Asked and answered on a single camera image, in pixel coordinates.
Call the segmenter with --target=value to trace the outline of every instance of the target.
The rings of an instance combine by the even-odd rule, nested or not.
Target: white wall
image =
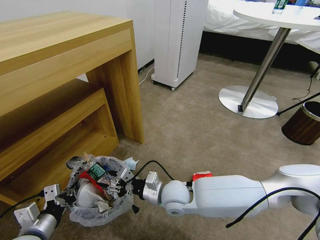
[[[138,68],[154,59],[154,0],[0,0],[0,22],[58,11],[133,19]]]

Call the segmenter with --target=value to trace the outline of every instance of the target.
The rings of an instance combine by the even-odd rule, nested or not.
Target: air purifier vent
[[[179,49],[179,60],[178,60],[178,68],[177,68],[177,78],[179,77],[179,69],[180,69],[180,62],[181,62],[181,51],[182,51],[182,43],[183,43],[183,31],[184,31],[184,24],[186,21],[186,9],[187,9],[187,0],[184,1],[184,9],[183,9],[183,20],[182,20],[182,29],[181,29],[181,38],[180,38],[180,49]]]

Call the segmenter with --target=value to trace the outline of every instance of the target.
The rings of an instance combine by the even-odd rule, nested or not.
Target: round table
[[[248,8],[239,1],[233,14],[248,21],[280,27],[249,87],[229,86],[219,92],[220,102],[232,112],[250,118],[269,118],[278,112],[275,99],[258,90],[291,29],[320,31],[320,8],[287,5],[282,14],[272,14],[274,4],[259,3]]]

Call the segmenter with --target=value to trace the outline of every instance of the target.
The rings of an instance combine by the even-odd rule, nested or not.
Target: trash
[[[139,160],[135,161],[135,160],[133,160],[132,157],[124,160],[124,163],[127,165],[129,170],[136,170],[136,165],[138,162],[139,162]]]
[[[198,178],[202,178],[202,177],[213,177],[212,173],[209,171],[206,172],[197,172],[194,173],[192,176],[192,181],[194,182],[195,180],[197,180]]]
[[[98,208],[99,208],[99,212],[104,212],[105,210],[108,210],[108,209],[112,208],[112,207],[109,206],[108,203],[102,202],[102,201],[98,201],[97,205],[98,205]]]
[[[88,154],[83,158],[73,157],[66,165],[73,170],[70,174],[67,192],[77,196],[76,202],[68,206],[71,211],[69,215],[71,221],[86,227],[101,226],[132,209],[132,191],[119,197],[116,192],[109,191],[108,188],[111,181],[121,179],[122,170],[127,167],[124,161],[114,157],[94,157]],[[94,181],[101,177],[96,183],[101,183],[103,193],[91,182],[91,179],[89,181],[80,178],[85,172]]]

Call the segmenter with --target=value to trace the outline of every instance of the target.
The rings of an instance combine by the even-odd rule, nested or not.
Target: beige carpet
[[[282,165],[320,164],[320,140],[313,146],[301,146],[281,133],[281,126],[295,109],[281,117],[255,120],[238,116],[220,104],[221,88],[248,86],[257,68],[257,65],[199,55],[197,69],[176,92],[152,85],[148,77],[140,86],[145,143],[140,145],[120,137],[120,145],[112,156],[140,160],[138,168],[149,160],[157,160],[181,181],[207,170],[214,175],[240,174],[262,180]],[[140,74],[140,81],[146,72]],[[279,108],[284,109],[295,103],[293,97],[304,96],[308,85],[307,74],[271,69],[260,90],[277,97]],[[314,81],[311,94],[318,91],[320,82]],[[149,165],[142,177],[149,170],[158,171],[161,180],[169,181],[157,165]],[[297,239],[312,221],[288,205],[246,218],[226,229],[225,224],[232,219],[196,215],[175,218],[138,197],[135,204],[140,207],[138,214],[130,211],[108,225],[94,228],[70,222],[66,212],[53,239]],[[6,207],[0,203],[0,212]],[[16,237],[18,230],[12,213],[0,220],[1,239]],[[306,239],[316,239],[314,231]]]

